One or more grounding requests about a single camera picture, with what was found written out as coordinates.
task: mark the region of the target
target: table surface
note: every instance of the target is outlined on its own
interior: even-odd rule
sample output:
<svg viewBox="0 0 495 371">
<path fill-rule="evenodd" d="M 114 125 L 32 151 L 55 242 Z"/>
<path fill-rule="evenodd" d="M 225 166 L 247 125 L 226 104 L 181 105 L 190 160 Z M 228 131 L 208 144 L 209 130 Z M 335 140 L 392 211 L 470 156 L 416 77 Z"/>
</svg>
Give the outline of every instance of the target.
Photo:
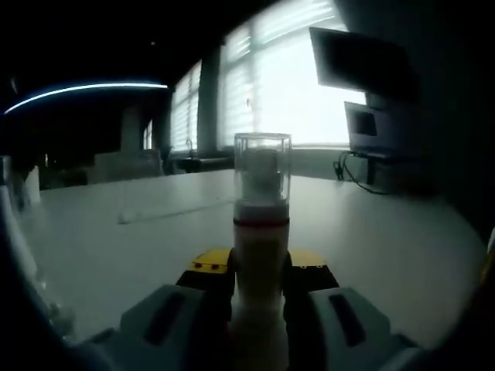
<svg viewBox="0 0 495 371">
<path fill-rule="evenodd" d="M 175 283 L 197 255 L 233 246 L 233 195 L 231 170 L 56 189 L 42 192 L 21 226 L 85 339 Z M 177 214 L 118 223 L 121 213 L 157 207 Z M 289 249 L 321 254 L 342 287 L 426 348 L 448 333 L 479 280 L 486 249 L 441 199 L 377 196 L 352 183 L 295 176 L 290 208 Z"/>
</svg>

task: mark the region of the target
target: yellow block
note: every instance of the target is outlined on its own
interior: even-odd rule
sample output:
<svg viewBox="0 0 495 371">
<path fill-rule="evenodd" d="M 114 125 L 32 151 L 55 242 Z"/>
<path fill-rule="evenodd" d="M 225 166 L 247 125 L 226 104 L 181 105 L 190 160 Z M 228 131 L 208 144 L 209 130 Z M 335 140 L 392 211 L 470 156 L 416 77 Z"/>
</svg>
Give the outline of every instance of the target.
<svg viewBox="0 0 495 371">
<path fill-rule="evenodd" d="M 291 254 L 293 267 L 315 267 L 326 265 L 321 256 L 310 250 L 291 249 L 288 252 Z"/>
<path fill-rule="evenodd" d="M 194 259 L 187 270 L 200 273 L 226 273 L 230 250 L 232 249 L 209 250 Z"/>
</svg>

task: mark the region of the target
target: bright window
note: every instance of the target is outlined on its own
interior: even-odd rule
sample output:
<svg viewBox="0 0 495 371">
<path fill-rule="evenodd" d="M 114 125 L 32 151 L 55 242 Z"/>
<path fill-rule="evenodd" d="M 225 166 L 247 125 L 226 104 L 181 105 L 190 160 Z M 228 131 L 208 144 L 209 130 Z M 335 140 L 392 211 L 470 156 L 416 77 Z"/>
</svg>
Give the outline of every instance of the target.
<svg viewBox="0 0 495 371">
<path fill-rule="evenodd" d="M 144 149 L 153 149 L 153 120 L 148 123 L 145 132 L 142 135 Z"/>
<path fill-rule="evenodd" d="M 347 145 L 344 101 L 363 92 L 321 87 L 309 26 L 346 31 L 330 0 L 289 0 L 232 32 L 222 50 L 219 149 L 237 132 L 292 134 L 293 145 Z"/>
<path fill-rule="evenodd" d="M 172 97 L 170 119 L 170 142 L 173 152 L 197 149 L 200 76 L 201 62 L 195 65 L 176 85 L 176 91 Z"/>
</svg>

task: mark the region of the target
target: black cable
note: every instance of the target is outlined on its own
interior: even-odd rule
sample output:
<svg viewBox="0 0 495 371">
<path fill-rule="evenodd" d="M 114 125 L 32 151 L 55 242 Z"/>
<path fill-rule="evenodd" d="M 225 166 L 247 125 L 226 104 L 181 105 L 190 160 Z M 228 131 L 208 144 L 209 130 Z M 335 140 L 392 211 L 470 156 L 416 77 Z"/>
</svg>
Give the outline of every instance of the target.
<svg viewBox="0 0 495 371">
<path fill-rule="evenodd" d="M 333 162 L 333 171 L 335 172 L 335 175 L 337 177 L 337 180 L 340 180 L 341 182 L 344 180 L 343 178 L 343 167 L 342 167 L 342 157 L 344 155 L 348 155 L 352 152 L 350 151 L 342 151 L 340 152 L 339 159 L 338 161 Z"/>
<path fill-rule="evenodd" d="M 390 193 L 389 193 L 389 192 L 375 191 L 375 190 L 373 190 L 373 189 L 370 189 L 370 188 L 368 188 L 368 187 L 366 187 L 366 186 L 364 186 L 364 185 L 360 184 L 360 183 L 356 180 L 356 178 L 354 178 L 354 176 L 352 175 L 352 173 L 349 171 L 349 169 L 347 168 L 347 164 L 346 164 L 346 160 L 347 160 L 347 158 L 348 158 L 350 155 L 355 156 L 355 154 L 354 154 L 353 152 L 344 152 L 344 153 L 345 153 L 345 155 L 343 156 L 342 164 L 341 164 L 340 166 L 341 166 L 341 168 L 342 168 L 343 170 L 345 170 L 345 171 L 346 171 L 346 173 L 348 174 L 348 176 L 349 176 L 350 180 L 352 180 L 354 183 L 356 183 L 356 185 L 357 185 L 358 187 L 360 187 L 360 188 L 364 189 L 365 191 L 367 191 L 367 192 L 369 192 L 369 193 L 373 193 L 374 195 L 382 195 L 382 196 L 390 195 Z"/>
</svg>

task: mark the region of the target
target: led strip light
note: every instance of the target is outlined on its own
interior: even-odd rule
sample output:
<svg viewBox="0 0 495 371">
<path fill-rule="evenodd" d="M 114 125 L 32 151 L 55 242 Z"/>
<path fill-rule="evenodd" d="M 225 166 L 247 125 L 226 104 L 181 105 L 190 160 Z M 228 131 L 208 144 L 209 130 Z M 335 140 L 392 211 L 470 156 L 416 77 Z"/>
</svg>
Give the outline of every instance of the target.
<svg viewBox="0 0 495 371">
<path fill-rule="evenodd" d="M 151 88 L 151 89 L 167 89 L 166 85 L 161 85 L 160 83 L 93 83 L 91 85 L 80 85 L 79 87 L 67 87 L 65 89 L 59 89 L 54 91 L 49 91 L 48 93 L 43 93 L 40 95 L 36 95 L 35 97 L 31 97 L 29 99 L 23 100 L 20 103 L 17 103 L 10 107 L 4 114 L 9 113 L 10 111 L 15 110 L 16 108 L 21 107 L 22 105 L 33 102 L 34 100 L 38 100 L 44 97 L 49 97 L 50 95 L 63 94 L 68 93 L 70 91 L 76 90 L 86 90 L 86 89 L 101 89 L 105 87 L 138 87 L 138 88 Z"/>
</svg>

